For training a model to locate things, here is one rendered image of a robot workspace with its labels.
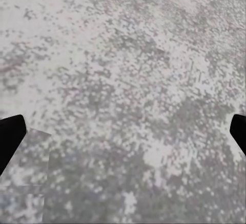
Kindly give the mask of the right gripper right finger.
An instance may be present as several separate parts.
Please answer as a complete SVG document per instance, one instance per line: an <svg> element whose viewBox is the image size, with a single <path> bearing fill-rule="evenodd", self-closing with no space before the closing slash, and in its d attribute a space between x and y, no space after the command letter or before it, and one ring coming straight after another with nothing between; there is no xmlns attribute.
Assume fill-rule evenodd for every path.
<svg viewBox="0 0 246 224"><path fill-rule="evenodd" d="M230 134L246 156L246 116L234 114Z"/></svg>

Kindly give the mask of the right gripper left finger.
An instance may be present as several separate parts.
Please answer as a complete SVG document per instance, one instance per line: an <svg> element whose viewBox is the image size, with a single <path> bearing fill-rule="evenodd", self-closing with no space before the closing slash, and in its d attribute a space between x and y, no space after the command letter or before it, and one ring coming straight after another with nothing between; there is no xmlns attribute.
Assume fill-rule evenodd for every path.
<svg viewBox="0 0 246 224"><path fill-rule="evenodd" d="M27 134L22 114L0 120L0 176Z"/></svg>

